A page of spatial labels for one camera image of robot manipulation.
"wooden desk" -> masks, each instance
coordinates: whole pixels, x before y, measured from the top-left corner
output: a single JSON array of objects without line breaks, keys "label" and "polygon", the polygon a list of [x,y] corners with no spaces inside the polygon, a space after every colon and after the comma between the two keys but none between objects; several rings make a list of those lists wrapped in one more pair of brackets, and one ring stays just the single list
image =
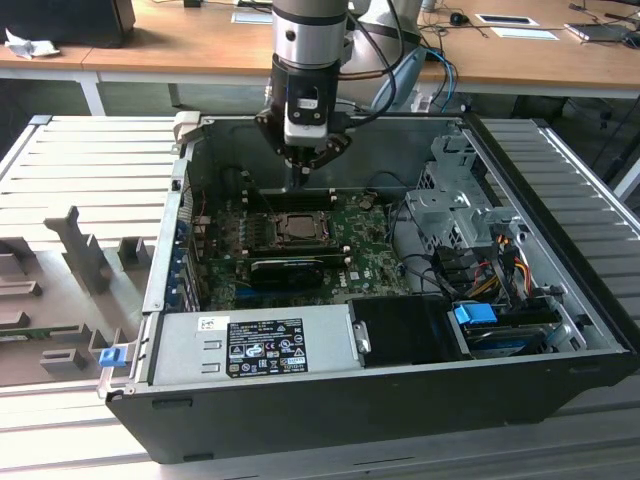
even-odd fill
[{"label": "wooden desk", "polygon": [[[476,13],[530,17],[540,24],[536,28],[592,22],[588,15],[569,10],[568,0],[448,0],[447,4],[462,8],[473,25],[487,25]],[[588,6],[603,21],[611,21],[603,16],[605,12],[630,15],[635,11],[633,7],[594,0]],[[451,11],[441,12],[423,14],[420,22],[449,25]],[[426,32],[430,44],[438,46],[437,37]],[[458,68],[459,88],[463,90],[491,85],[495,93],[508,93],[502,90],[504,86],[611,89],[626,90],[630,97],[640,90],[640,50],[617,44],[581,44],[567,30],[552,30],[558,41],[500,38],[488,28],[482,32],[489,38],[483,38],[474,28],[452,27],[442,39],[447,58]]]},{"label": "wooden desk", "polygon": [[232,6],[133,0],[136,26],[120,49],[93,49],[88,70],[255,75],[266,77],[273,54],[271,25],[231,23]]},{"label": "wooden desk", "polygon": [[[63,55],[26,61],[0,53],[0,77],[78,81],[93,114],[104,114],[100,82],[264,85],[271,70],[270,25],[231,23],[231,6],[205,4],[184,9],[181,1],[133,0],[136,28],[121,49],[66,47]],[[541,27],[589,23],[590,17],[568,9],[569,0],[447,0],[462,8],[474,25],[475,13],[529,16]],[[604,12],[628,15],[633,7],[590,0]],[[449,26],[450,11],[421,16],[422,23]],[[584,44],[567,31],[553,31],[559,41],[499,38],[483,29],[449,28],[443,38],[447,57],[459,72],[458,91],[635,98],[640,92],[640,51],[623,45]],[[426,33],[433,46],[437,37]],[[443,79],[440,64],[425,65],[419,88],[432,92]]]},{"label": "wooden desk", "polygon": [[34,70],[82,70],[82,61],[91,47],[64,46],[60,55],[37,57],[33,60],[16,57],[8,48],[0,48],[0,68]]}]

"warning label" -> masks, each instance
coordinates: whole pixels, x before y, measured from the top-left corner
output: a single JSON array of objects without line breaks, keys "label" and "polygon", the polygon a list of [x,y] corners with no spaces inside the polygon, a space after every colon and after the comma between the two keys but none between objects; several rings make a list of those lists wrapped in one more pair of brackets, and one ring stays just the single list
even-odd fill
[{"label": "warning label", "polygon": [[301,318],[230,323],[227,345],[231,378],[308,371]]}]

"red wire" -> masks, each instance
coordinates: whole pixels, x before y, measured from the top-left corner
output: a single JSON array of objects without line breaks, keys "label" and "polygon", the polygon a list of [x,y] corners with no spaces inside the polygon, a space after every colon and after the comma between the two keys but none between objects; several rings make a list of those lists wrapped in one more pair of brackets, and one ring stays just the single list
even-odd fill
[{"label": "red wire", "polygon": [[202,208],[200,209],[200,215],[198,216],[198,220],[196,220],[196,225],[200,225],[200,220],[202,220],[202,216],[204,215],[204,209],[207,206],[207,196],[204,194],[204,190],[202,191]]},{"label": "red wire", "polygon": [[490,265],[489,262],[482,262],[480,265],[478,265],[478,268],[476,268],[476,273],[473,274],[473,286],[475,287],[478,284],[478,277],[480,276],[480,272],[482,271],[482,269],[486,266]]}]

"yellow wire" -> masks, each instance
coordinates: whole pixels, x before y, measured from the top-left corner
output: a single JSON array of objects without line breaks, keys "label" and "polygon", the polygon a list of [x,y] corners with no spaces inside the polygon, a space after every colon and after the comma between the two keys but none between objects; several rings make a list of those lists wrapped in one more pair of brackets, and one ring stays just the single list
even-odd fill
[{"label": "yellow wire", "polygon": [[473,292],[471,292],[469,296],[475,297],[476,295],[486,292],[491,287],[493,287],[496,283],[498,283],[498,277],[494,276],[490,280],[486,281],[485,283],[480,285],[478,288],[476,288]]},{"label": "yellow wire", "polygon": [[530,282],[529,269],[525,267],[522,263],[518,263],[518,262],[516,262],[516,267],[522,270],[522,277],[524,278],[524,289],[528,295],[529,291],[531,290],[531,284],[529,283]]}]

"black computer case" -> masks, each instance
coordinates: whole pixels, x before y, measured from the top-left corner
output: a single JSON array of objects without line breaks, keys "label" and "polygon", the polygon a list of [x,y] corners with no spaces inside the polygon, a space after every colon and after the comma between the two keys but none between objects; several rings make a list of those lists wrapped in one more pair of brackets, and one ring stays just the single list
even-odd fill
[{"label": "black computer case", "polygon": [[118,48],[135,20],[131,0],[4,0],[0,38],[6,28],[29,40]]}]

